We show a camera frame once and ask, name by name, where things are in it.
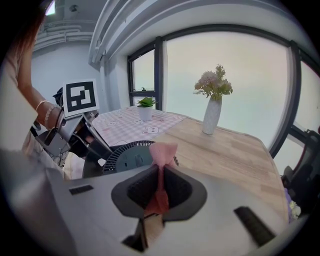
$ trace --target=small succulent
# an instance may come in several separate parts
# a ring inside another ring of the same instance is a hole
[[[145,97],[142,100],[138,101],[138,107],[139,108],[148,108],[152,107],[156,103],[155,100],[152,99],[152,97]]]
[[[207,98],[211,97],[215,101],[221,100],[223,95],[232,94],[234,90],[231,83],[224,79],[225,74],[226,71],[220,64],[216,66],[215,72],[204,72],[195,84],[193,93],[206,95]]]

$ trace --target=white vase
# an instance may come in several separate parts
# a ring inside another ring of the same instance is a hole
[[[149,121],[152,119],[152,106],[137,108],[141,121]]]
[[[214,133],[219,122],[221,106],[222,99],[214,100],[210,97],[203,119],[202,131],[205,134],[211,135]]]

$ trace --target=pink cloth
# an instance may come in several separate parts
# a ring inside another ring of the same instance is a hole
[[[164,166],[175,165],[174,156],[177,152],[178,144],[156,142],[150,145],[150,153],[153,158],[153,164],[159,167],[158,169],[158,187],[157,190],[147,205],[144,213],[163,214],[169,210],[168,195],[164,187]]]

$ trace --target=white bracelet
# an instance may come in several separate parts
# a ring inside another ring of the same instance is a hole
[[[40,103],[38,104],[38,106],[36,106],[35,111],[37,112],[37,111],[38,111],[38,108],[40,107],[40,105],[41,105],[42,103],[45,103],[45,102],[50,102],[50,101],[49,101],[49,100],[42,100],[42,101],[40,101]]]
[[[52,105],[46,112],[45,114],[45,119],[44,119],[44,127],[49,129],[48,127],[48,121],[49,121],[49,116],[52,112],[52,110],[54,110],[55,108],[61,109],[58,105]]]

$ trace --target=checkered tablecloth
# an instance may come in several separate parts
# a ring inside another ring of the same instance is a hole
[[[136,106],[100,114],[92,125],[109,146],[123,145],[135,141],[152,141],[186,117],[160,110],[152,110],[152,120],[141,121]],[[73,179],[82,176],[84,160],[73,156],[70,160]]]

